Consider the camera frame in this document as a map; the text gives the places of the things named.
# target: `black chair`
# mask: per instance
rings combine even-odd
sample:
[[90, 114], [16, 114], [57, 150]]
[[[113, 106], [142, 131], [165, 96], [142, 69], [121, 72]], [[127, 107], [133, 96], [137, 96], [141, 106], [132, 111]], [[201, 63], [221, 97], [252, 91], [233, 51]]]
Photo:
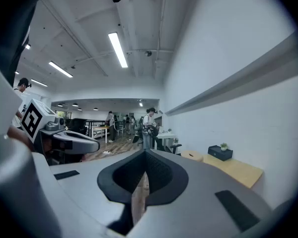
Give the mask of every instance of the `black chair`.
[[86, 135], [87, 127], [85, 127], [86, 119], [74, 118], [70, 122], [69, 130]]

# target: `backpack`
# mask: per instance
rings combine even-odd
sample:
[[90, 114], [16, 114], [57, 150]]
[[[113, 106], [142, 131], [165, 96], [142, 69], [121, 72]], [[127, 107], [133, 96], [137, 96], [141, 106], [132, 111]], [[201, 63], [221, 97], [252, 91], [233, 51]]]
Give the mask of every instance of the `backpack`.
[[147, 132], [147, 130], [144, 130], [144, 128], [145, 128], [145, 126], [144, 126], [144, 118], [141, 118], [141, 119], [140, 119], [139, 124], [141, 124], [141, 129], [142, 129], [142, 131], [143, 131], [143, 132]]

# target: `white table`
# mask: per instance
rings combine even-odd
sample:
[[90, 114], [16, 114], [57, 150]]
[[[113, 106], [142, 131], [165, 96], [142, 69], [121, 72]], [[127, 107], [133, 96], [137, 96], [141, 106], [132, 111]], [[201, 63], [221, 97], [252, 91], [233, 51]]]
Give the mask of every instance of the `white table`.
[[[165, 132], [165, 133], [159, 133], [157, 138], [162, 139], [162, 145], [165, 146], [165, 140], [166, 139], [174, 139], [175, 137], [177, 137], [175, 134], [171, 133], [171, 132]], [[154, 144], [154, 149], [157, 149], [157, 142]]]
[[91, 134], [92, 134], [92, 138], [94, 138], [94, 130], [105, 130], [105, 144], [107, 144], [107, 130], [109, 129], [109, 127], [92, 127], [91, 128]]

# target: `ceiling light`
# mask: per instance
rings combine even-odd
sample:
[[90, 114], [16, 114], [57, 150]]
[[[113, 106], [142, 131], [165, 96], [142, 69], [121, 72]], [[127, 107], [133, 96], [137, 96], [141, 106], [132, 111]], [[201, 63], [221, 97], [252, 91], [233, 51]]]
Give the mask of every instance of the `ceiling light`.
[[49, 62], [49, 65], [54, 67], [55, 69], [57, 69], [58, 71], [60, 71], [61, 73], [65, 74], [67, 77], [73, 77], [72, 75], [70, 75], [69, 73], [67, 73], [65, 70], [63, 70], [62, 68], [60, 68], [59, 66], [57, 66], [55, 63], [53, 63], [52, 61]]
[[41, 82], [39, 82], [39, 81], [36, 81], [36, 80], [34, 80], [34, 79], [31, 79], [31, 81], [33, 81], [33, 82], [35, 82], [35, 83], [38, 83], [38, 84], [40, 84], [40, 85], [43, 85], [43, 86], [47, 86], [46, 84], [43, 84], [43, 83], [41, 83]]
[[111, 44], [114, 47], [114, 50], [116, 52], [116, 55], [118, 57], [118, 60], [120, 62], [121, 67], [122, 68], [128, 68], [126, 59], [124, 57], [123, 50], [121, 48], [121, 45], [120, 45], [120, 42], [119, 42], [119, 39], [118, 39], [118, 34], [117, 33], [111, 33], [111, 34], [108, 34], [108, 37], [111, 41]]

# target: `desk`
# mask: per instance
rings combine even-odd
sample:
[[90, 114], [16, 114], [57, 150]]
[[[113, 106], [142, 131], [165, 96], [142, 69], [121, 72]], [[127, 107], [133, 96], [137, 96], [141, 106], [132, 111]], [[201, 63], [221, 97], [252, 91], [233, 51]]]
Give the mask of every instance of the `desk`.
[[203, 162], [221, 169], [248, 188], [253, 187], [263, 174], [263, 170], [235, 159], [221, 161], [210, 154], [203, 155]]
[[[171, 133], [171, 132], [166, 132], [166, 133], [159, 133], [157, 138], [162, 139], [162, 145], [165, 146], [165, 140], [166, 139], [173, 139], [177, 137], [175, 134]], [[157, 149], [157, 142], [154, 144], [154, 149]]]
[[108, 126], [105, 126], [105, 127], [92, 127], [91, 128], [91, 134], [92, 134], [92, 137], [91, 138], [94, 138], [94, 130], [105, 130], [105, 144], [107, 144], [107, 130], [109, 129]]

